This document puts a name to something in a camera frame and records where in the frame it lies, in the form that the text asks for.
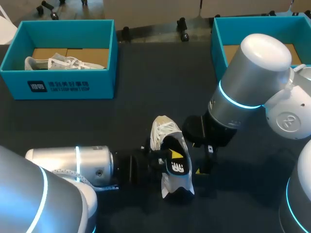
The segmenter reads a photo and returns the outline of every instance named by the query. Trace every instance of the shoe logo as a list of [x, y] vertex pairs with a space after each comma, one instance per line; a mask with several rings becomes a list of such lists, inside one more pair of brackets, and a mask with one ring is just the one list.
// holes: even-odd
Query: shoe logo
[[172, 169], [173, 171], [175, 172], [180, 172], [180, 173], [183, 173], [184, 172], [184, 168], [181, 164], [178, 164], [178, 163], [173, 163], [172, 162]]

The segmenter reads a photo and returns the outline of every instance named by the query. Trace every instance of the floor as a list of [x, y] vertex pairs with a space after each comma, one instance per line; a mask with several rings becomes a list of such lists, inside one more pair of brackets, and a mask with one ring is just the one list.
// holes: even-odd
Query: floor
[[[36, 7], [42, 0], [0, 0], [11, 21], [18, 26], [22, 20], [50, 20], [50, 11], [44, 8], [44, 15], [38, 16]], [[103, 0], [88, 0], [83, 6], [80, 0], [66, 0], [60, 5], [59, 0], [47, 0], [54, 6], [60, 19], [105, 19]], [[208, 41], [210, 24], [203, 18], [186, 20], [187, 33], [191, 41]], [[176, 22], [131, 29], [132, 42], [179, 42], [180, 34], [176, 31]], [[121, 32], [117, 32], [118, 40], [122, 41]]]

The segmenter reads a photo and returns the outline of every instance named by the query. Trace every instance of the robotic arm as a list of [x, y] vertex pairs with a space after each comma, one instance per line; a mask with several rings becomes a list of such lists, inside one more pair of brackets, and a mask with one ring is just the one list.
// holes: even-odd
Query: robotic arm
[[243, 122], [258, 108], [266, 109], [277, 134], [301, 139], [311, 134], [310, 68], [290, 68], [292, 56], [280, 41], [251, 34], [241, 43], [219, 82], [203, 116], [190, 116], [183, 134], [195, 146], [208, 145], [201, 173], [211, 169], [210, 155], [226, 146]]

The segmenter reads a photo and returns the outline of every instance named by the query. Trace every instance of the shoe tongue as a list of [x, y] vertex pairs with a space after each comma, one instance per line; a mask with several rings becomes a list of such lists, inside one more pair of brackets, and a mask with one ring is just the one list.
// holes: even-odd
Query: shoe tongue
[[52, 57], [53, 59], [56, 59], [58, 61], [62, 61], [65, 62], [67, 57], [60, 55], [59, 53], [54, 54], [54, 56]]

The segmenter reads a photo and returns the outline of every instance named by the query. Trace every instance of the metal cylinder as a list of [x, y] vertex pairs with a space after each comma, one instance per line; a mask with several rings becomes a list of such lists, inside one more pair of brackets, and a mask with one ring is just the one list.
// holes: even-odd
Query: metal cylinder
[[279, 208], [285, 233], [311, 232], [311, 141], [300, 153]]
[[299, 181], [297, 166], [288, 180], [279, 208], [279, 218], [285, 233], [311, 232], [311, 200]]
[[211, 116], [237, 129], [289, 80], [291, 54], [278, 40], [263, 34], [247, 36], [234, 55], [209, 103]]
[[77, 187], [1, 146], [0, 161], [1, 233], [85, 232], [87, 202]]
[[49, 171], [76, 171], [95, 187], [109, 185], [113, 175], [113, 158], [106, 146], [31, 149], [26, 159]]

